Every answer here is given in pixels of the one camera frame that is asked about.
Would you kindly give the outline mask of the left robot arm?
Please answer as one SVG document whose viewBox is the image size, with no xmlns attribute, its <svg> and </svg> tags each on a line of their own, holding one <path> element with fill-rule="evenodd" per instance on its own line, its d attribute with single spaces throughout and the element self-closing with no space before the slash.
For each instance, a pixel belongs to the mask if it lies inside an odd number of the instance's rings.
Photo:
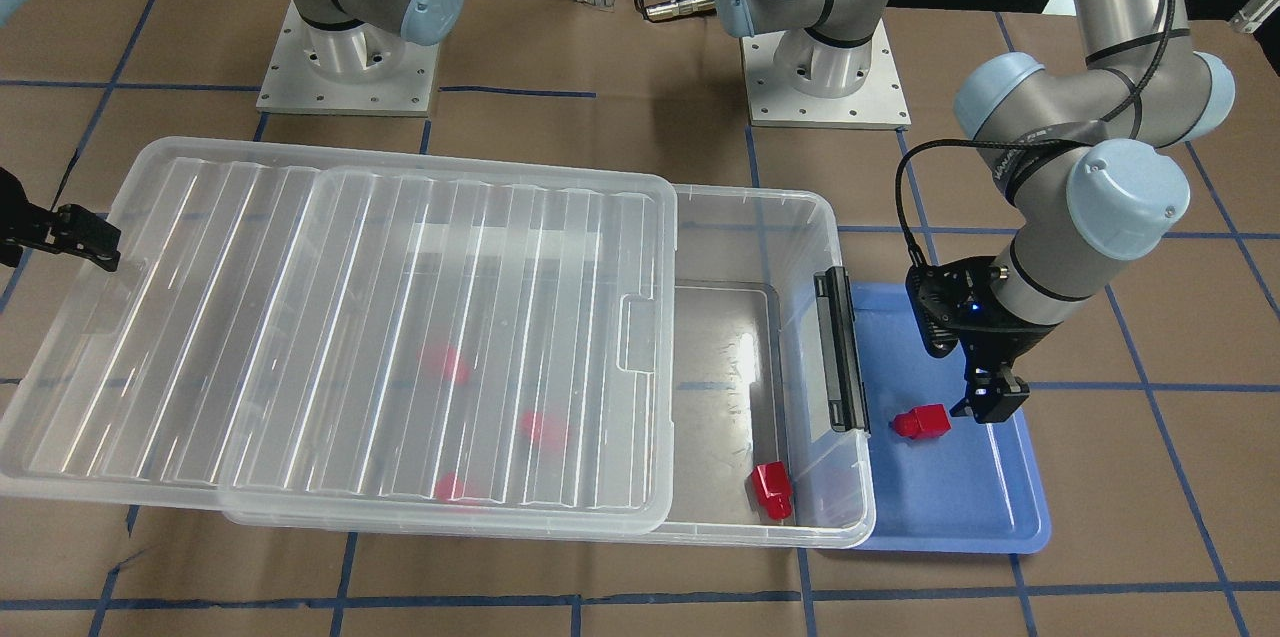
<svg viewBox="0 0 1280 637">
<path fill-rule="evenodd" d="M 732 37 L 783 35 L 801 93 L 836 98 L 817 75 L 845 52 L 864 67 L 888 0 L 713 0 Z M 1004 52 L 957 90 L 960 148 L 977 148 L 1024 219 L 995 257 L 929 263 L 909 226 L 905 285 L 924 349 L 965 356 L 954 417 L 1001 423 L 1030 390 L 1019 356 L 1158 246 L 1189 207 L 1184 171 L 1162 153 L 1225 122 L 1235 81 L 1190 43 L 1184 0 L 1074 0 L 1083 72 L 1052 75 Z"/>
</svg>

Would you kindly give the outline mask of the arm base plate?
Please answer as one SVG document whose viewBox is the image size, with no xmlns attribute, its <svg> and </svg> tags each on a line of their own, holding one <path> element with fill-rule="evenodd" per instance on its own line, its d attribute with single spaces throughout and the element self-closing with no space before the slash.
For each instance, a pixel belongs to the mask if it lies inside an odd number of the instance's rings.
<svg viewBox="0 0 1280 637">
<path fill-rule="evenodd" d="M 836 49 L 792 29 L 739 40 L 753 127 L 900 130 L 913 125 L 883 22 Z"/>
<path fill-rule="evenodd" d="M 256 107 L 289 116 L 429 116 L 439 46 L 372 26 L 325 31 L 291 3 Z"/>
</svg>

